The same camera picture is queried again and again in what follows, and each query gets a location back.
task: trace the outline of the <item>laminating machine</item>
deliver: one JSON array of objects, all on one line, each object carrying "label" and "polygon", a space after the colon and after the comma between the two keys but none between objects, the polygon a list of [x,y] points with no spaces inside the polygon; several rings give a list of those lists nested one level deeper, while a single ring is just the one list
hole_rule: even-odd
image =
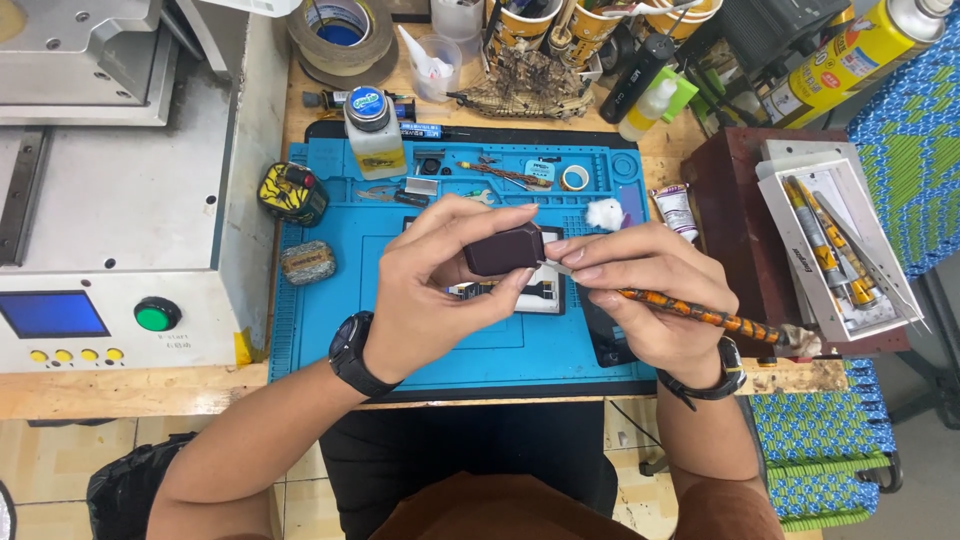
[{"label": "laminating machine", "polygon": [[0,9],[0,373],[257,356],[275,20],[195,0]]}]

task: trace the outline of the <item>green button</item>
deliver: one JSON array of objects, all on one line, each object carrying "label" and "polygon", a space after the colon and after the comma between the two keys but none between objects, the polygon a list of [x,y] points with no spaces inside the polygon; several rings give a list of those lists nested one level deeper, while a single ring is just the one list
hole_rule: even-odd
[{"label": "green button", "polygon": [[136,323],[149,331],[165,331],[170,325],[167,314],[155,307],[145,307],[136,314]]}]

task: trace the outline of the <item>white plastic bottle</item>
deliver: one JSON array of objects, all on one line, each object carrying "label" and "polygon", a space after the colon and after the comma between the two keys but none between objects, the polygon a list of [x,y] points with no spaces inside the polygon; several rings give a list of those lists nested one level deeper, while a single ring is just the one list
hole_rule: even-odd
[{"label": "white plastic bottle", "polygon": [[350,150],[364,180],[406,174],[400,124],[394,102],[372,86],[358,86],[344,103]]},{"label": "white plastic bottle", "polygon": [[664,79],[659,85],[647,88],[636,100],[627,115],[617,124],[616,130],[627,140],[641,140],[647,130],[670,108],[670,98],[677,91],[677,81]]}]

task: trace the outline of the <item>wooden workbench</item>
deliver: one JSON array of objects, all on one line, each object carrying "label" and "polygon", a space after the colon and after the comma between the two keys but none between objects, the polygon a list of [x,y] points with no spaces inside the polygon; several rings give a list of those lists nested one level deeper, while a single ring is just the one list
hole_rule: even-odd
[{"label": "wooden workbench", "polygon": [[[415,37],[429,31],[429,25],[404,25],[404,28]],[[479,61],[465,67],[461,84],[470,83],[479,71]],[[397,93],[413,93],[405,47],[400,47],[400,59],[394,73],[380,87]],[[302,141],[304,130],[316,118],[315,112],[305,109],[301,104],[300,93],[318,89],[320,87],[307,79],[298,65],[294,63],[290,66],[284,116],[284,149],[290,142]],[[480,116],[470,110],[454,110],[449,118],[423,121],[435,121],[449,126],[502,128],[509,122],[511,127],[520,129],[614,131],[614,126],[607,124],[596,114],[596,108],[606,97],[607,91],[598,86],[594,86],[594,91],[597,101],[593,110],[585,117],[573,118],[569,122],[514,119],[505,121]],[[456,108],[452,102],[447,106]],[[680,178],[681,161],[704,140],[703,133],[688,110],[678,115],[672,124],[658,123],[639,143],[647,187],[677,182]],[[835,360],[817,360],[810,364],[794,364],[782,360],[777,367],[759,368],[754,360],[745,358],[744,365],[749,377],[739,392],[741,394],[830,391],[847,387],[843,366]],[[0,420],[215,414],[266,382],[266,364],[254,364],[244,368],[212,366],[7,374],[0,375]],[[632,396],[421,402],[386,406],[595,401],[614,397],[621,399]]]}]

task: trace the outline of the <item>yellow spray can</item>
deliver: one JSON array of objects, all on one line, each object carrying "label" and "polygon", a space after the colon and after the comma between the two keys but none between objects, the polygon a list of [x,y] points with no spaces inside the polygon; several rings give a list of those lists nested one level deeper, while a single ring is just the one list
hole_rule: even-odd
[{"label": "yellow spray can", "polygon": [[880,0],[790,72],[761,102],[775,128],[801,128],[944,34],[951,0]]}]

